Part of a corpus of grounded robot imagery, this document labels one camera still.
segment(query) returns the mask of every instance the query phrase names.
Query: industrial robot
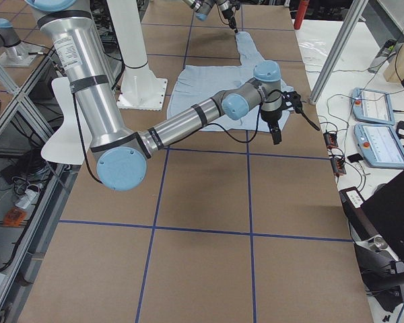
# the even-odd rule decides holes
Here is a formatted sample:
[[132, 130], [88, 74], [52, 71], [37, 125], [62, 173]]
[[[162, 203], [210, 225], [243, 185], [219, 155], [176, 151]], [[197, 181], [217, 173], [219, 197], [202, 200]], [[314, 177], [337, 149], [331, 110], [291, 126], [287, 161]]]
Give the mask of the industrial robot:
[[[300, 96], [296, 92], [281, 92], [279, 65], [274, 61], [263, 61], [254, 68], [254, 77], [239, 88], [219, 91], [146, 131], [132, 131], [123, 122], [102, 68], [104, 53], [90, 32], [94, 21], [88, 1], [26, 2], [32, 7], [40, 30], [53, 39], [70, 81], [75, 113], [77, 115], [78, 102], [92, 133], [90, 149], [96, 159], [99, 179], [93, 177], [113, 190], [136, 187], [144, 179], [147, 160], [155, 152], [188, 137], [224, 114], [238, 120], [258, 106], [261, 118], [269, 125], [274, 144], [281, 141], [278, 125], [281, 111], [293, 106], [296, 112], [303, 114]], [[206, 6], [211, 7], [215, 3], [190, 2], [197, 13], [205, 15], [209, 12]], [[226, 3], [229, 1], [224, 1], [220, 7], [225, 5], [226, 8]], [[236, 26], [233, 16], [230, 21], [231, 27]]]

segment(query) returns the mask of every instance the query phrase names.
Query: red cylinder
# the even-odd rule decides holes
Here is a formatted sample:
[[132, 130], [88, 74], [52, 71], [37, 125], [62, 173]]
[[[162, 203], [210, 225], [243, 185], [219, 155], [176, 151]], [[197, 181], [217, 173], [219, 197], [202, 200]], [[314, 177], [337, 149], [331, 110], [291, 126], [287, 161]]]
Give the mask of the red cylinder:
[[301, 0], [299, 2], [298, 12], [296, 13], [295, 24], [294, 24], [295, 30], [298, 30], [301, 28], [302, 20], [304, 20], [305, 13], [307, 12], [307, 7], [308, 7], [309, 2], [310, 2], [310, 0]]

